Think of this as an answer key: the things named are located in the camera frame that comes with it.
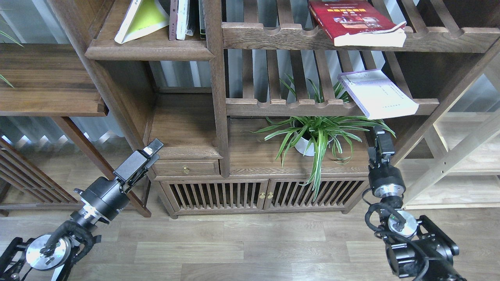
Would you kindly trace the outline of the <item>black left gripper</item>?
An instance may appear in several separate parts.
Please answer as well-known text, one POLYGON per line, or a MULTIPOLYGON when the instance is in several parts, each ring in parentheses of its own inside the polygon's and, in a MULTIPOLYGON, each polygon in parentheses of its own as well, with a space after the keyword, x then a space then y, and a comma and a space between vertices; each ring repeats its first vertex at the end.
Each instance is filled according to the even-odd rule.
POLYGON ((75 189, 84 206, 74 213, 74 221, 79 225, 109 224, 127 206, 127 193, 158 160, 157 153, 163 146, 159 139, 154 139, 114 171, 114 180, 99 177, 86 190, 75 189))

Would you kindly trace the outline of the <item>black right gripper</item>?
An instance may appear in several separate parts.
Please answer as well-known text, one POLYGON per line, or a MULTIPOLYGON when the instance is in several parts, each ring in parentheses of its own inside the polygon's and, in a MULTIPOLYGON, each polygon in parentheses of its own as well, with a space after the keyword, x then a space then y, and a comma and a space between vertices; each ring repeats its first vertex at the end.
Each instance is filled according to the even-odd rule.
POLYGON ((370 165, 368 179, 375 197, 402 196, 406 190, 401 172, 391 164, 395 148, 386 130, 378 125, 373 127, 375 146, 368 148, 370 165))

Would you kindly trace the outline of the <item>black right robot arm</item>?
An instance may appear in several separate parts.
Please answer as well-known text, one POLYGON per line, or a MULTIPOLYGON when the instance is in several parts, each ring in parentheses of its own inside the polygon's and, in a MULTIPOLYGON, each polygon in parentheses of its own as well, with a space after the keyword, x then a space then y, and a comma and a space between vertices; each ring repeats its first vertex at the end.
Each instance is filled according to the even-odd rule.
POLYGON ((380 199, 370 203, 367 226, 385 243, 386 256, 394 275, 415 281, 463 281, 453 267, 458 245, 427 216, 415 218, 402 210, 406 190, 400 170, 391 165, 395 154, 391 137, 382 126, 371 129, 375 145, 369 147, 370 191, 380 199))

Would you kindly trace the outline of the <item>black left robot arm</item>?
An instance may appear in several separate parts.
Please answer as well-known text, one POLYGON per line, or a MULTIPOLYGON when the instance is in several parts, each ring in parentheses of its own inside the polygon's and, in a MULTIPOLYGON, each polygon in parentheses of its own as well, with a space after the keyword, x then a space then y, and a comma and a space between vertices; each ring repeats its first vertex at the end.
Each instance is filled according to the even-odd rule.
POLYGON ((55 231, 26 242, 14 238, 1 256, 1 280, 19 281, 20 271, 28 263, 31 269, 54 270, 54 281, 66 281, 73 266, 101 242, 100 235, 92 235, 96 223, 109 224, 129 204, 132 187, 159 159, 163 146, 154 139, 134 151, 113 172, 113 180, 99 177, 87 189, 75 189, 84 205, 55 231))

